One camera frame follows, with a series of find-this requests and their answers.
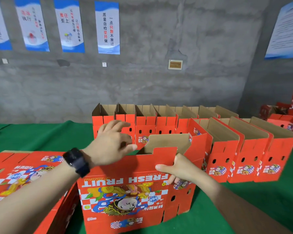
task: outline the green table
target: green table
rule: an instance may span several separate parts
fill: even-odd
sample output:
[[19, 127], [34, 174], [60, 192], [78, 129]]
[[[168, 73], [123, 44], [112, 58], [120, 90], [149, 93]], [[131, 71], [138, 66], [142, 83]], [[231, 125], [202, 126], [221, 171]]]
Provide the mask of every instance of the green table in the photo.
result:
[[[0, 124], [0, 152], [67, 151], [73, 147], [84, 148], [93, 139], [91, 124], [71, 121], [62, 124]], [[293, 231], [293, 151], [278, 182], [224, 184], [251, 204]], [[133, 231], [131, 233], [233, 233], [227, 222], [209, 198], [195, 190], [192, 208], [168, 222]], [[66, 233], [86, 233], [80, 205]]]

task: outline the concrete wall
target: concrete wall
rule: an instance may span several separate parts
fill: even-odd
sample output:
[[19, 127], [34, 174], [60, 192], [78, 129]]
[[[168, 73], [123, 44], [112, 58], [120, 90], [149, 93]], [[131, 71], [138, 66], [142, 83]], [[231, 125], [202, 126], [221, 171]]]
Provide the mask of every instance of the concrete wall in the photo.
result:
[[271, 0], [238, 113], [257, 116], [263, 104], [290, 103], [293, 94], [293, 58], [264, 60], [280, 9], [293, 0]]
[[13, 46], [0, 51], [0, 123], [90, 122], [98, 102], [237, 110], [269, 0], [105, 1], [120, 3], [120, 55], [98, 54], [94, 0], [80, 0], [85, 54], [62, 53], [52, 0], [41, 0], [50, 52], [27, 51], [14, 1], [0, 0]]

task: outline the smartwatch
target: smartwatch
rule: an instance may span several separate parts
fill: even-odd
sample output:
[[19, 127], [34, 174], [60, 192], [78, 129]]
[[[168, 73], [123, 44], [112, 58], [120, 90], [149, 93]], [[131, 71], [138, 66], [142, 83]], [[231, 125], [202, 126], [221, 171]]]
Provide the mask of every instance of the smartwatch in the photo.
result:
[[63, 158], [71, 167], [75, 168], [76, 173], [80, 177], [86, 176], [90, 172], [89, 164], [86, 162], [83, 153], [77, 149], [73, 148], [63, 154]]

